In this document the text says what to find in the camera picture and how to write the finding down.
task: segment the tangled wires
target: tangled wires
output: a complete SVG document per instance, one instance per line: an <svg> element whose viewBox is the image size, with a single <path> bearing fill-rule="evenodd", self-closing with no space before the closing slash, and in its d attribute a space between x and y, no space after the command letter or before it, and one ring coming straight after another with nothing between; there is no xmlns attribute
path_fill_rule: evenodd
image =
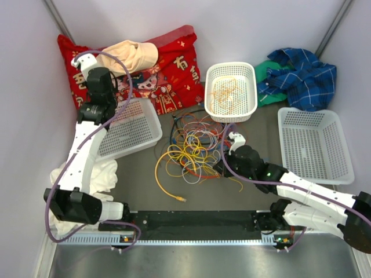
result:
<svg viewBox="0 0 371 278"><path fill-rule="evenodd" d="M213 165L220 160L220 153L217 150L225 125L212 121L209 116L197 119L194 115L202 109L174 116L169 146L167 151L158 159L155 166L155 178L158 186L170 197L185 202L185 198L175 196L166 191L158 179L158 166L162 159L167 158L165 170L171 177L181 177L188 184L200 184L207 179L219 178L219 174L213 169ZM226 148L231 146L229 141L224 142ZM177 164L181 167L180 174L172 174L169 171L169 164Z"/></svg>

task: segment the white wall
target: white wall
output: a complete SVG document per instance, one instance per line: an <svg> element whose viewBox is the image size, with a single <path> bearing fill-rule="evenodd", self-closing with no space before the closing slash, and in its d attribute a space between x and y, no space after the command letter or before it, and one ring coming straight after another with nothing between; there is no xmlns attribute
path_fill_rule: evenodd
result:
<svg viewBox="0 0 371 278"><path fill-rule="evenodd" d="M0 276L24 278L40 252L43 192L68 154L75 108L42 2L4 1L0 22Z"/></svg>
<svg viewBox="0 0 371 278"><path fill-rule="evenodd" d="M105 47L195 27L202 79L224 61L266 60L273 50L316 51L341 0L54 0L76 43Z"/></svg>
<svg viewBox="0 0 371 278"><path fill-rule="evenodd" d="M336 94L329 107L344 128L355 181L349 193L371 193L371 2L354 1L321 60L337 65Z"/></svg>

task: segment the beige cap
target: beige cap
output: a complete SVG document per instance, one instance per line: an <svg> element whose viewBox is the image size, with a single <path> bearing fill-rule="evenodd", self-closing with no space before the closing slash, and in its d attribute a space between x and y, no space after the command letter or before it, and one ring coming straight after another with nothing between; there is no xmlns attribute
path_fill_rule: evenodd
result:
<svg viewBox="0 0 371 278"><path fill-rule="evenodd" d="M127 67L129 73L145 70L157 63L158 51L153 43L123 41L102 50L117 57ZM115 76L125 75L125 71L118 62L105 55L99 54L97 61Z"/></svg>

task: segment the blue plaid shirt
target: blue plaid shirt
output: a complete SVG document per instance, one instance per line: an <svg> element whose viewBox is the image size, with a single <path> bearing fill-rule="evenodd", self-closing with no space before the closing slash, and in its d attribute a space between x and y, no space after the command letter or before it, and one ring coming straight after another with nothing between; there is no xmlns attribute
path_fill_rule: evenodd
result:
<svg viewBox="0 0 371 278"><path fill-rule="evenodd" d="M290 106L304 111L327 108L335 94L335 65L301 48L279 49L268 58L281 66L291 63L294 69L267 69L267 79L257 85L259 94L287 93Z"/></svg>

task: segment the white mesh basket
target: white mesh basket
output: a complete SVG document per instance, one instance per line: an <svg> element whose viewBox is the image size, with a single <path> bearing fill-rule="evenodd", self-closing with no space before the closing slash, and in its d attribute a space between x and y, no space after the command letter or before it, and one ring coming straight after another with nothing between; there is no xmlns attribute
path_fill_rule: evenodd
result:
<svg viewBox="0 0 371 278"><path fill-rule="evenodd" d="M116 111L123 105L118 103ZM116 159L156 145L162 137L155 108L147 98L133 98L114 120L99 146L97 161Z"/></svg>
<svg viewBox="0 0 371 278"><path fill-rule="evenodd" d="M208 69L205 110L215 122L244 122L256 108L255 71L250 64L220 63Z"/></svg>
<svg viewBox="0 0 371 278"><path fill-rule="evenodd" d="M330 110L278 111L283 166L318 184L351 184L354 172L343 128Z"/></svg>

